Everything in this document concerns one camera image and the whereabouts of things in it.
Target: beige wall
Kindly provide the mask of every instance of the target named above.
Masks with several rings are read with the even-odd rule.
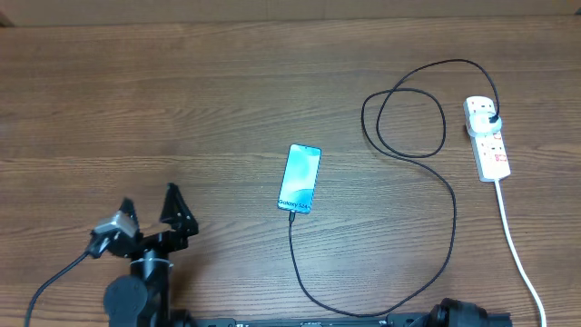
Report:
[[[581,0],[0,0],[16,26],[572,15]]]

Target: white power cord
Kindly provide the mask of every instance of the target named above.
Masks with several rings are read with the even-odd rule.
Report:
[[[512,256],[515,258],[515,263],[517,264],[518,272],[523,277],[523,280],[525,281],[525,284],[530,290],[530,293],[533,295],[533,298],[535,298],[535,302],[537,303],[538,306],[538,312],[540,313],[541,316],[541,327],[547,327],[545,307],[543,307],[543,303],[541,302],[541,299],[538,297],[537,291],[535,291],[535,287],[533,287],[533,284],[528,279],[527,274],[525,273],[525,269],[523,268],[523,265],[520,263],[520,259],[518,259],[517,249],[515,249],[515,245],[512,243],[512,237],[510,237],[510,230],[508,229],[507,222],[507,214],[505,213],[505,204],[504,201],[502,200],[502,190],[500,188],[500,181],[495,180],[494,185],[497,189],[498,207],[500,208],[500,217],[502,218],[502,226],[504,227],[505,235],[507,236],[508,247],[512,252]]]

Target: wooden surface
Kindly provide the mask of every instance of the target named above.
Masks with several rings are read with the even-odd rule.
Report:
[[[409,70],[451,57],[484,65],[497,83],[513,237],[549,325],[578,326],[579,39],[573,16],[1,30],[0,326],[22,324],[36,288],[123,196],[146,232],[156,227],[170,181],[201,225],[172,256],[176,307],[197,317],[337,316],[306,299],[292,270],[287,214],[276,208],[292,143],[323,150],[313,211],[294,229],[306,286],[354,312],[396,303],[441,265],[452,206],[431,175],[369,147],[359,109]],[[422,162],[454,187],[458,234],[444,274],[398,311],[452,297],[537,325],[464,127],[464,99],[492,95],[485,77],[448,64],[406,86],[444,106],[446,145]],[[436,147],[441,125],[427,98],[396,94],[388,111],[381,128],[393,146]],[[106,326],[104,288],[127,272],[109,255],[81,263],[43,294],[33,326]]]
[[[0,0],[16,26],[573,15],[581,0]]]

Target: white power strip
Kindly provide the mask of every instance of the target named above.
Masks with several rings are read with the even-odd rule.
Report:
[[[533,284],[525,273],[525,269],[518,258],[517,249],[512,242],[510,230],[508,229],[507,214],[505,213],[502,189],[500,187],[500,180],[510,175],[507,150],[502,141],[502,135],[500,134],[502,123],[500,117],[496,123],[490,123],[487,119],[490,115],[494,114],[495,111],[494,102],[484,96],[470,96],[464,102],[466,127],[470,134],[470,140],[472,141],[472,150],[474,151],[474,158],[476,159],[478,176],[482,182],[494,182],[497,189],[500,217],[502,219],[502,226],[505,230],[505,236],[507,237],[508,247],[515,259],[518,272],[522,276],[537,303],[541,327],[546,327],[547,317],[545,316],[545,308],[543,307],[543,303],[541,302],[537,291],[535,291],[535,287],[533,287]]]

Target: phone screen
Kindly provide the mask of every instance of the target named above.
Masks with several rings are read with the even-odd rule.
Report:
[[[282,177],[279,208],[297,213],[310,213],[319,171],[321,150],[293,144]]]

